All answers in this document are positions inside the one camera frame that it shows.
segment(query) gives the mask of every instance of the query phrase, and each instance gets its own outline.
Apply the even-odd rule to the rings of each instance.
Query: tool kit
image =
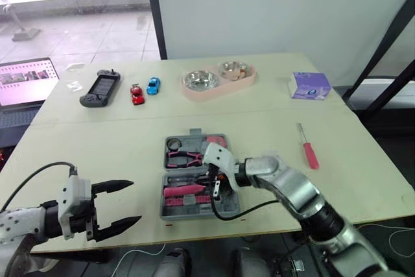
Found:
[[[228,147],[224,134],[203,134],[191,129],[187,136],[166,138],[161,190],[160,217],[163,220],[196,219],[214,217],[209,196],[209,180],[203,155],[209,143]],[[238,194],[225,180],[213,183],[215,206],[223,216],[239,213]]]

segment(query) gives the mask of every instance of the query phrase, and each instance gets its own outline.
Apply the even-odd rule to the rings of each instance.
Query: blue toy car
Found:
[[[158,90],[160,89],[160,84],[161,82],[159,78],[151,77],[147,86],[147,94],[156,95],[158,93]]]

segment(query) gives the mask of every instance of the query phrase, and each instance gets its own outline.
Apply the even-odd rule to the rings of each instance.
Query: white wall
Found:
[[[415,59],[415,18],[375,66],[370,76],[396,77]]]
[[[404,1],[160,0],[160,7],[169,58],[304,52],[344,86],[360,75]]]

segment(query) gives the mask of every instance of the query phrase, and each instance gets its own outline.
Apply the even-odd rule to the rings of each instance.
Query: toy car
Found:
[[[138,84],[133,84],[130,89],[132,104],[140,105],[145,102],[143,96],[143,90],[138,86]]]
[[[157,77],[151,77],[150,81],[148,82],[147,87],[147,94],[148,95],[155,95],[158,93],[158,90],[160,89],[160,79]]]

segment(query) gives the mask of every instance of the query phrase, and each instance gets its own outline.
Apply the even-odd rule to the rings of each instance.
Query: gray tool case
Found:
[[[204,175],[207,173],[208,167],[202,165],[200,167],[186,167],[186,168],[173,168],[167,167],[168,164],[178,165],[191,162],[192,158],[186,158],[185,156],[177,158],[169,158],[167,153],[172,152],[167,146],[167,143],[171,139],[180,140],[180,146],[176,144],[174,149],[178,147],[178,152],[196,152],[204,154],[206,148],[208,147],[208,138],[209,139],[218,139],[222,143],[226,144],[228,148],[228,140],[224,134],[202,134],[200,128],[191,129],[190,135],[188,136],[171,136],[166,138],[165,142],[165,158],[164,158],[164,168],[167,171],[163,175],[163,180],[161,184],[161,200],[160,200],[160,217],[166,221],[173,220],[182,220],[182,219],[198,219],[202,217],[214,217],[215,214],[211,208],[210,203],[195,203],[196,196],[204,196],[205,200],[207,195],[209,195],[209,186],[206,186],[205,189],[196,195],[184,195],[176,197],[164,197],[165,187],[178,187],[183,186],[185,183],[193,183],[192,179],[197,178],[198,176]],[[231,217],[239,213],[239,198],[238,194],[235,191],[231,193],[221,191],[222,187],[219,188],[220,199],[215,200],[215,207],[218,212],[224,217]],[[183,205],[180,206],[170,206],[167,204],[168,200],[171,203],[172,200],[183,200]]]

